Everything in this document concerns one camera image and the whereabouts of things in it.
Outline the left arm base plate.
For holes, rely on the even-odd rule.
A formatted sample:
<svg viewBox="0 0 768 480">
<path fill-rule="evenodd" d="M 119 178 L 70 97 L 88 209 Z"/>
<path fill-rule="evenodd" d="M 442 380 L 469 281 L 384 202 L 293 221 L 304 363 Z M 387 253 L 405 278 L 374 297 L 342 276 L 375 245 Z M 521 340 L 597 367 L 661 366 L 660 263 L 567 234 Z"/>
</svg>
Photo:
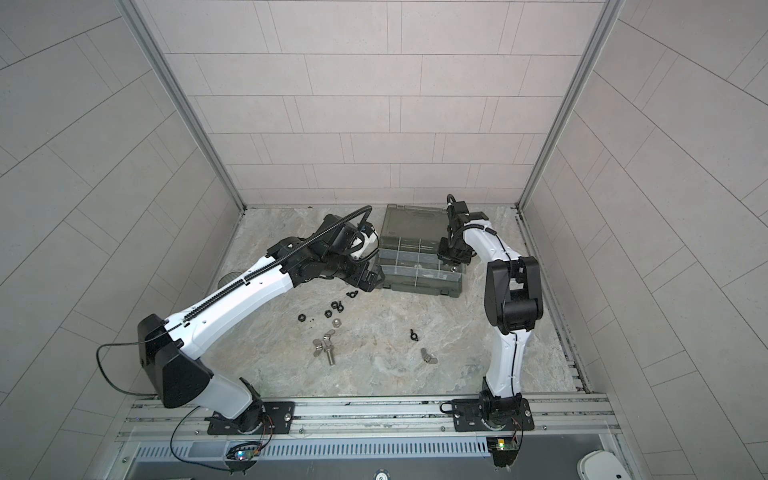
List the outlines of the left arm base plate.
<svg viewBox="0 0 768 480">
<path fill-rule="evenodd" d="M 234 419 L 214 412 L 206 417 L 208 435 L 287 434 L 293 421 L 295 403 L 257 400 Z"/>
</svg>

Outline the silver wing bolt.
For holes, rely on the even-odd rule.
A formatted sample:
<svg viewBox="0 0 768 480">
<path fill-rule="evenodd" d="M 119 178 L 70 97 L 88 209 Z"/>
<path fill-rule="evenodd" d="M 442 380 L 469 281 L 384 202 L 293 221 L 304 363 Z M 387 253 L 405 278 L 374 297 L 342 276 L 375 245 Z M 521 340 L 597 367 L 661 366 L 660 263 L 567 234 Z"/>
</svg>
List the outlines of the silver wing bolt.
<svg viewBox="0 0 768 480">
<path fill-rule="evenodd" d="M 335 329 L 327 331 L 321 338 L 314 339 L 312 344 L 314 346 L 314 357 L 320 357 L 325 355 L 330 366 L 335 365 L 334 345 L 332 343 L 332 337 L 336 333 Z"/>
</svg>

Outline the circuit board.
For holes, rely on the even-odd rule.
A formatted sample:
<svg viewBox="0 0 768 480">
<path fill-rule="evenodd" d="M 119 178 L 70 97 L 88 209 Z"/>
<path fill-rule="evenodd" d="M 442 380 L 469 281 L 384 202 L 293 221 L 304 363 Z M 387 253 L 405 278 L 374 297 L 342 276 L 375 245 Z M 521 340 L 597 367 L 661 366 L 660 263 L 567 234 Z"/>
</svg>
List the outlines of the circuit board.
<svg viewBox="0 0 768 480">
<path fill-rule="evenodd" d="M 508 468 L 515 463 L 520 450 L 516 437 L 487 437 L 486 443 L 495 467 Z"/>
<path fill-rule="evenodd" d="M 250 441 L 234 445 L 226 453 L 226 459 L 233 462 L 255 462 L 260 455 L 263 444 Z"/>
</svg>

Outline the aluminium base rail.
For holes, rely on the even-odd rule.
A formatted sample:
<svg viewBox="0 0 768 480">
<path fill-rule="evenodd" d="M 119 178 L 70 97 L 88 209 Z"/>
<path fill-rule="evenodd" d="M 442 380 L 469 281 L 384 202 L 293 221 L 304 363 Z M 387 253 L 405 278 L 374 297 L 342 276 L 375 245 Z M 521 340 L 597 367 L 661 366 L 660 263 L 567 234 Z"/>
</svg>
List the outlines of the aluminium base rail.
<svg viewBox="0 0 768 480">
<path fill-rule="evenodd" d="M 535 429 L 523 432 L 456 432 L 452 419 L 440 412 L 452 396 L 294 398 L 287 434 L 256 434 L 253 440 L 319 440 L 325 438 L 459 437 L 522 434 L 618 434 L 619 421 L 604 394 L 529 394 Z M 208 409 L 166 409 L 157 401 L 137 400 L 118 428 L 119 441 L 238 440 L 240 435 L 208 435 Z"/>
</svg>

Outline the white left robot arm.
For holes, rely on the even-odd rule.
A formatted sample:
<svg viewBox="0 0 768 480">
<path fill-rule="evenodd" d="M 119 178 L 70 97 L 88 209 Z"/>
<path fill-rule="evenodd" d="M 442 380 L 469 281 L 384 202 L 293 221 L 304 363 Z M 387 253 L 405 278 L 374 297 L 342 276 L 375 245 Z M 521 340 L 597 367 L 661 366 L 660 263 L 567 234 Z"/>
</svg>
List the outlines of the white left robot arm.
<svg viewBox="0 0 768 480">
<path fill-rule="evenodd" d="M 219 415 L 232 431 L 262 427 L 266 410 L 255 388 L 204 365 L 221 336 L 270 300 L 317 278 L 340 279 L 365 292 L 383 279 L 370 263 L 377 233 L 364 206 L 327 215 L 308 238 L 286 237 L 243 274 L 190 307 L 166 318 L 151 314 L 138 327 L 139 363 L 167 408 L 194 405 Z"/>
</svg>

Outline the green plastic organizer box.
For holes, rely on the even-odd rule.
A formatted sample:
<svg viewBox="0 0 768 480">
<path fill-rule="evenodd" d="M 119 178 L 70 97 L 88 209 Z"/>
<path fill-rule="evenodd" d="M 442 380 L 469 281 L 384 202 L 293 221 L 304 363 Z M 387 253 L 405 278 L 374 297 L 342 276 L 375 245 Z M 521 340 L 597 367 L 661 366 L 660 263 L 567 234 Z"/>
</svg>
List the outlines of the green plastic organizer box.
<svg viewBox="0 0 768 480">
<path fill-rule="evenodd" d="M 383 289 L 457 298 L 463 290 L 464 266 L 438 256 L 447 234 L 444 210 L 389 204 L 386 207 L 377 264 Z"/>
</svg>

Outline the left circuit board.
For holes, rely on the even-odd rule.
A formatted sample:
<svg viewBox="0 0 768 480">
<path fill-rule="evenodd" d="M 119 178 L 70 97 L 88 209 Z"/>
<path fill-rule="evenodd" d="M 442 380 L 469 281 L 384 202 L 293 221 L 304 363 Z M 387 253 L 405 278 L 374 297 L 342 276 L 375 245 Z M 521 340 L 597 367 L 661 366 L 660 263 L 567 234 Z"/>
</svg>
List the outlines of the left circuit board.
<svg viewBox="0 0 768 480">
<path fill-rule="evenodd" d="M 233 462 L 255 462 L 260 455 L 263 444 L 250 441 L 234 445 L 226 453 L 226 459 Z"/>
</svg>

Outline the white round device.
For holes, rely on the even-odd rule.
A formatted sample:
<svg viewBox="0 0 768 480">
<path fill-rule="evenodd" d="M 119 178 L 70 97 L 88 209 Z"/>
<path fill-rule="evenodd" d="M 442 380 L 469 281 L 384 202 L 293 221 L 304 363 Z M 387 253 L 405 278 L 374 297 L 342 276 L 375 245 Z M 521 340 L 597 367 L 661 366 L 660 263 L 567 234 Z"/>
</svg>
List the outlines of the white round device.
<svg viewBox="0 0 768 480">
<path fill-rule="evenodd" d="M 630 480 L 631 476 L 621 461 L 611 452 L 593 451 L 577 464 L 580 480 Z"/>
</svg>

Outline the right circuit board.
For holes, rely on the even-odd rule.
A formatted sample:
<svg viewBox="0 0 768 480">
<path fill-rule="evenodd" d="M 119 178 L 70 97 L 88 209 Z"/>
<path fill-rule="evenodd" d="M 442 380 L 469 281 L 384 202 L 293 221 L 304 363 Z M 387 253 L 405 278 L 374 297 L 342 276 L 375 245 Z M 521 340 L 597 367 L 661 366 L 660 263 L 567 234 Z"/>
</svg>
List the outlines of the right circuit board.
<svg viewBox="0 0 768 480">
<path fill-rule="evenodd" d="M 486 443 L 495 467 L 508 468 L 515 463 L 520 450 L 516 437 L 487 437 Z"/>
</svg>

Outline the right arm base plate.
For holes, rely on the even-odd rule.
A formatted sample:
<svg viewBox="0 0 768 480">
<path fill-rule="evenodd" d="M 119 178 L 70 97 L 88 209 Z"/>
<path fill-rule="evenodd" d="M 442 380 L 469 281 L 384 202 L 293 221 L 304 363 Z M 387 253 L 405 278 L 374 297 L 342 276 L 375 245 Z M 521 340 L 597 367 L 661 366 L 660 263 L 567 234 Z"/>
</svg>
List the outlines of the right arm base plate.
<svg viewBox="0 0 768 480">
<path fill-rule="evenodd" d="M 452 419 L 456 432 L 528 432 L 535 429 L 528 400 L 521 395 L 453 399 L 441 403 L 439 410 Z"/>
</svg>

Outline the silver wing nut front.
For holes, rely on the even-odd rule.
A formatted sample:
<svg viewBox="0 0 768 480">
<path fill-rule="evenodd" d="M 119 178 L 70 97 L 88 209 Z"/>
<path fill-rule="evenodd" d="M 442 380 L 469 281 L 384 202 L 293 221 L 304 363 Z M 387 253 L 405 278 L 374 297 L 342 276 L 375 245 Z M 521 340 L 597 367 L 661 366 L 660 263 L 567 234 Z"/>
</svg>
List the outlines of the silver wing nut front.
<svg viewBox="0 0 768 480">
<path fill-rule="evenodd" d="M 421 348 L 420 352 L 421 352 L 422 359 L 425 363 L 432 364 L 432 365 L 438 363 L 438 359 L 434 355 L 429 353 L 426 348 Z"/>
</svg>

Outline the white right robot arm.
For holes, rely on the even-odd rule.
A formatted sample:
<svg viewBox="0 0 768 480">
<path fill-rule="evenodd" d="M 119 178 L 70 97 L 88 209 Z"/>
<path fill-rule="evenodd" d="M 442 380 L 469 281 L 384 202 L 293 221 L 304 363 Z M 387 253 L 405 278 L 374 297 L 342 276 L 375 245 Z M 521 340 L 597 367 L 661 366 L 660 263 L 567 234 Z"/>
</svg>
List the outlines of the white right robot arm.
<svg viewBox="0 0 768 480">
<path fill-rule="evenodd" d="M 486 266 L 484 311 L 496 329 L 490 367 L 483 379 L 478 410 L 492 429 L 522 427 L 521 371 L 530 332 L 544 313 L 540 265 L 532 256 L 514 251 L 483 212 L 471 212 L 464 201 L 446 199 L 447 235 L 438 257 L 452 264 L 470 264 L 477 257 Z"/>
</svg>

